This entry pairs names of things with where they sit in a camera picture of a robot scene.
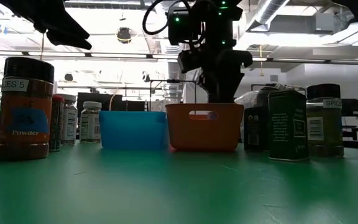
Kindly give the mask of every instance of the blue plastic bin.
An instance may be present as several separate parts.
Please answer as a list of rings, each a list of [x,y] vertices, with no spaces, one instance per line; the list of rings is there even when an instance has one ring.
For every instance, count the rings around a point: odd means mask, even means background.
[[[168,149],[164,112],[100,111],[102,147],[118,150]]]

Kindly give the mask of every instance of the table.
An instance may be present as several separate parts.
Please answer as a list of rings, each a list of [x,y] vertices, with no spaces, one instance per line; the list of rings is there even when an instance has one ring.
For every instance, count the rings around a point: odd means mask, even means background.
[[[345,154],[290,163],[77,143],[0,162],[0,223],[358,224],[358,149]]]

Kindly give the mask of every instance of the green tin can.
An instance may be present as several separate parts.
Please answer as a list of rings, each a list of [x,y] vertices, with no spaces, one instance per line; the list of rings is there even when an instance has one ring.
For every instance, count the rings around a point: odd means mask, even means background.
[[[298,162],[309,158],[306,97],[295,90],[268,96],[268,147],[270,158]]]

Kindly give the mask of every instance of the workbench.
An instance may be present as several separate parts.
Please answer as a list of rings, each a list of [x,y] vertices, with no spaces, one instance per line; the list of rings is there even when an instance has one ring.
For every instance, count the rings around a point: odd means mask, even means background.
[[[358,149],[345,159],[110,151],[80,144],[0,162],[0,223],[356,223]]]

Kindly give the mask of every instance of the green table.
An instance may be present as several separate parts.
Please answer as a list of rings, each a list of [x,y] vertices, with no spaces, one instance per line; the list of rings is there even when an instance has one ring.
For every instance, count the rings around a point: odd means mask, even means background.
[[[358,149],[345,159],[123,152],[79,144],[0,162],[0,223],[356,223]]]

